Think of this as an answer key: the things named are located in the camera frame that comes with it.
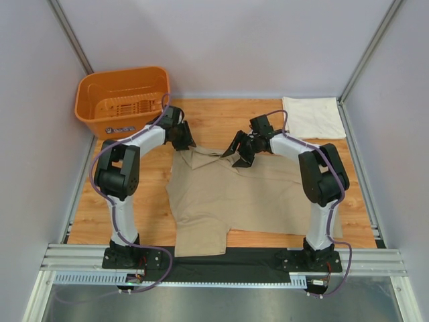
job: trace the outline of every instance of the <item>gray wall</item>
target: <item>gray wall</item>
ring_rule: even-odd
[[[429,321],[429,2],[408,0],[346,101],[382,232]]]
[[[84,76],[45,1],[0,1],[0,312],[21,321],[48,242],[59,242],[90,134]]]
[[[60,0],[95,71],[158,64],[186,97],[338,96],[391,0]]]

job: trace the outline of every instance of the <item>wooden floor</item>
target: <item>wooden floor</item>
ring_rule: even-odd
[[[247,131],[252,117],[282,108],[281,100],[259,99],[186,99],[173,105],[186,114],[195,142],[206,148],[225,150],[239,129]],[[282,125],[282,114],[270,116],[275,128]],[[328,141],[311,140],[318,144]],[[350,179],[350,189],[340,205],[343,240],[354,248],[376,248],[355,169],[345,140],[331,140],[341,155]],[[97,142],[95,152],[100,150]],[[170,178],[174,149],[171,144],[152,150],[140,167],[140,183],[134,194],[135,224],[140,242],[145,245],[173,246],[176,224],[170,212],[166,184]],[[68,240],[69,244],[108,244],[112,233],[107,204],[91,188],[84,185],[78,211]],[[259,233],[232,230],[228,234],[231,247],[300,247],[301,235]]]

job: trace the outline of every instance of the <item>orange basket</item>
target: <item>orange basket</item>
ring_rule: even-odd
[[[74,113],[99,139],[126,138],[161,114],[169,92],[161,67],[98,72],[80,82]]]

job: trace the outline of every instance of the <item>beige shirt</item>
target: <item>beige shirt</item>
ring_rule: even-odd
[[[175,256],[224,254],[230,229],[305,235],[310,201],[297,164],[256,155],[251,168],[233,168],[234,154],[201,147],[175,152],[167,185],[177,223]],[[339,217],[334,237],[342,237]]]

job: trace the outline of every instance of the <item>folded white cloth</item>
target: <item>folded white cloth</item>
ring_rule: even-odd
[[[346,137],[335,97],[283,97],[283,108],[288,112],[287,129],[297,138],[339,140]]]

